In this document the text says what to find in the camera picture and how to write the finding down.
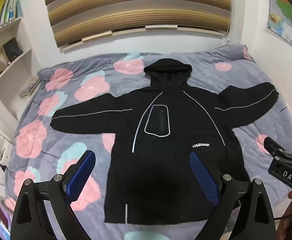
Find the human hand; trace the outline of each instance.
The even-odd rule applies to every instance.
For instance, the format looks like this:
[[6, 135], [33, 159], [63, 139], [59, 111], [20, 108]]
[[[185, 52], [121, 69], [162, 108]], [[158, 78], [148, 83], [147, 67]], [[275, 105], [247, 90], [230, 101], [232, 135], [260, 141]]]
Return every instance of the human hand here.
[[[288, 198], [292, 199], [292, 191], [288, 194]], [[292, 213], [292, 201], [283, 216], [288, 216]], [[291, 218], [282, 219], [276, 231], [276, 240], [284, 240], [286, 237], [286, 230], [291, 224]]]

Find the black jacket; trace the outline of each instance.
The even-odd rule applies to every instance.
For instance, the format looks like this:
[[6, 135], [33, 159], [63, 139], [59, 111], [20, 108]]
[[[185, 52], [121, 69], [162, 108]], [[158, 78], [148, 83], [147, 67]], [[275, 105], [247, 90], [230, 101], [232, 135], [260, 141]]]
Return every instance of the black jacket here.
[[215, 206], [190, 168], [190, 153], [195, 151], [222, 174], [249, 181], [232, 128], [263, 116], [278, 93], [268, 82], [248, 89], [229, 86], [220, 94], [190, 87], [191, 66], [173, 59], [161, 59], [144, 71], [151, 76], [150, 87], [61, 109], [51, 126], [66, 133], [116, 133], [105, 222], [205, 220]]

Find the map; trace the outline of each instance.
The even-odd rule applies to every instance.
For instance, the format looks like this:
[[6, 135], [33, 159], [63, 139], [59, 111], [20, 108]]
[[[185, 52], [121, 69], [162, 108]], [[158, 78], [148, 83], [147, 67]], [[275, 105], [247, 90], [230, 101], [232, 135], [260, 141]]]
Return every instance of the map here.
[[267, 28], [292, 45], [292, 5], [288, 0], [270, 0]]

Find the jacket's left sleeve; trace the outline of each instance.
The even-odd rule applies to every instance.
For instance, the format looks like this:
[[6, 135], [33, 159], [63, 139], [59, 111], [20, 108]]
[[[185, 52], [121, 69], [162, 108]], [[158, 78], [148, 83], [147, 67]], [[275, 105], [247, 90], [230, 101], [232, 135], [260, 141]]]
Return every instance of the jacket's left sleeve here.
[[220, 107], [226, 113], [231, 128], [253, 123], [266, 114], [276, 103], [278, 92], [265, 82], [257, 86], [241, 89], [229, 86], [218, 95]]
[[54, 130], [65, 133], [116, 133], [132, 110], [123, 103], [124, 96], [115, 98], [111, 94], [104, 94], [60, 109], [53, 115], [50, 125]]

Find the gray blanket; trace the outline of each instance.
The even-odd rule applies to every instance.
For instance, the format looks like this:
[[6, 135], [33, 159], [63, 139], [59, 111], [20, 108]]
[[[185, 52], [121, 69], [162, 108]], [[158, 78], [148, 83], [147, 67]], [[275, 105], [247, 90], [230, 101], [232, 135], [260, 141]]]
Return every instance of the gray blanket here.
[[[5, 174], [6, 204], [13, 209], [23, 181], [50, 180], [64, 173], [86, 149], [96, 153], [97, 163], [78, 201], [72, 203], [80, 223], [93, 240], [193, 240], [204, 221], [169, 226], [104, 223], [104, 199], [114, 134], [76, 135], [53, 130], [49, 124], [57, 109], [74, 105], [103, 93], [115, 97], [145, 86], [150, 79], [143, 68], [161, 58], [174, 58], [193, 67], [190, 86], [220, 93], [233, 85], [249, 88], [270, 81], [257, 67], [246, 47], [226, 45], [211, 52], [160, 55], [107, 54], [67, 62], [38, 73], [41, 87], [21, 117], [12, 156]], [[263, 180], [272, 206], [280, 203], [289, 188], [267, 172], [272, 161], [263, 148], [271, 136], [292, 153], [292, 119], [283, 97], [256, 122], [234, 129], [243, 150], [251, 179]], [[64, 239], [52, 209], [47, 211], [58, 239]]]

